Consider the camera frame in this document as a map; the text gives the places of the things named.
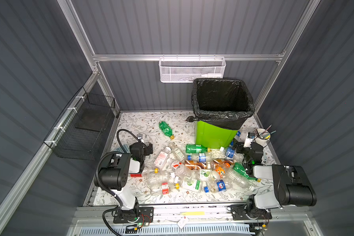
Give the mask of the clear bottle pink label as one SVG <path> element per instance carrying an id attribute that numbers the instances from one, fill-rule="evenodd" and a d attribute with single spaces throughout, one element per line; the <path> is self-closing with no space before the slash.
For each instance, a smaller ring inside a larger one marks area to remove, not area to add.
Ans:
<path id="1" fill-rule="evenodd" d="M 172 152 L 170 147 L 165 147 L 157 156 L 154 161 L 154 166 L 160 170 L 162 170 L 167 164 L 167 160 L 169 158 L 169 154 Z"/>

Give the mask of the red label bottle yellow cap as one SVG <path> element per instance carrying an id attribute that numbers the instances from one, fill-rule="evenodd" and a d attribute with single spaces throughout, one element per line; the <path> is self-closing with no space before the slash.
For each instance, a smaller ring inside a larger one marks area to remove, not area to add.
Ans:
<path id="1" fill-rule="evenodd" d="M 150 175 L 150 174 L 157 174 L 159 173 L 159 169 L 158 168 L 150 168 L 147 169 L 146 167 L 143 169 L 142 173 L 138 173 L 138 174 L 130 174 L 130 177 L 132 178 L 145 178 L 146 176 Z"/>

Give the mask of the clear bottle white cap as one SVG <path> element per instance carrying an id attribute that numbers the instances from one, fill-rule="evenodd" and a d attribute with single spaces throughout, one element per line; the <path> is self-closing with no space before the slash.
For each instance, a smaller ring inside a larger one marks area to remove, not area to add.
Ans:
<path id="1" fill-rule="evenodd" d="M 151 173 L 146 176 L 146 184 L 147 185 L 161 184 L 165 182 L 170 182 L 174 178 L 175 178 L 174 172 Z"/>

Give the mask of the green bottle yellow cap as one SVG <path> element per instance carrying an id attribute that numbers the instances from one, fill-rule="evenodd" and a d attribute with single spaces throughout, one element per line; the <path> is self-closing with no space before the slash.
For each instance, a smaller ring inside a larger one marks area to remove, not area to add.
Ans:
<path id="1" fill-rule="evenodd" d="M 162 133 L 167 137 L 169 137 L 171 140 L 175 138 L 171 127 L 165 121 L 161 121 L 159 123 L 159 128 L 162 131 Z"/>

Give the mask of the orange label bottle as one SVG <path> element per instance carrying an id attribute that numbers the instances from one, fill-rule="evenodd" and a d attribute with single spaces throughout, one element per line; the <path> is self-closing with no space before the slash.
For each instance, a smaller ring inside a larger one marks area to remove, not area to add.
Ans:
<path id="1" fill-rule="evenodd" d="M 226 175 L 230 167 L 229 163 L 220 164 L 212 171 L 212 175 L 216 180 L 220 180 Z"/>

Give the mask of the clear bottle red label front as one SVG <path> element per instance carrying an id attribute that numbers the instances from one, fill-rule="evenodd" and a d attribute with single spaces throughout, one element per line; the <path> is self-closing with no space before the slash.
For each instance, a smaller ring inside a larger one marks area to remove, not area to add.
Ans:
<path id="1" fill-rule="evenodd" d="M 151 195 L 168 195 L 173 191 L 179 191 L 180 185 L 178 183 L 158 183 L 150 187 Z"/>

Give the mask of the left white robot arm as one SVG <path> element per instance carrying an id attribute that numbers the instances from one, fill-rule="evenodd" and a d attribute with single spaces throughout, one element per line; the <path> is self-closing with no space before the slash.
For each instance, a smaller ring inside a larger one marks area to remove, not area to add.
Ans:
<path id="1" fill-rule="evenodd" d="M 138 200 L 130 192 L 127 180 L 146 173 L 145 158 L 151 154 L 151 143 L 135 142 L 128 148 L 120 145 L 119 150 L 108 152 L 99 160 L 94 184 L 117 200 L 118 210 L 131 214 L 139 212 Z"/>

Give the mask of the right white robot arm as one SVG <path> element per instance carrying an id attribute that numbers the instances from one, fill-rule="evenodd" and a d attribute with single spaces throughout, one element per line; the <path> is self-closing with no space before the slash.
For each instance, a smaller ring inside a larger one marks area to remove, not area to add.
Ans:
<path id="1" fill-rule="evenodd" d="M 263 147 L 251 143 L 245 147 L 237 140 L 231 142 L 235 154 L 243 154 L 240 174 L 243 177 L 269 180 L 273 189 L 266 193 L 251 195 L 246 203 L 247 213 L 264 213 L 284 206 L 311 207 L 316 205 L 316 193 L 301 166 L 263 165 Z"/>

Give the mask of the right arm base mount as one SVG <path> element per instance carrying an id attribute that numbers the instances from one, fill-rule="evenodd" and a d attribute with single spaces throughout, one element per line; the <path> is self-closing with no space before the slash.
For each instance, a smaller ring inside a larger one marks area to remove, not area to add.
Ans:
<path id="1" fill-rule="evenodd" d="M 271 212 L 266 209 L 258 209 L 246 204 L 236 204 L 227 207 L 234 220 L 266 220 L 272 219 Z"/>

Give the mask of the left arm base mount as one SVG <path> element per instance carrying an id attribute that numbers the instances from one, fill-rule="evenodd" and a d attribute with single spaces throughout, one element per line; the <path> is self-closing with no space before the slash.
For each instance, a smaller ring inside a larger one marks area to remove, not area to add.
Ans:
<path id="1" fill-rule="evenodd" d="M 154 216 L 154 207 L 139 207 L 132 210 L 118 210 L 112 213 L 113 223 L 152 223 Z"/>

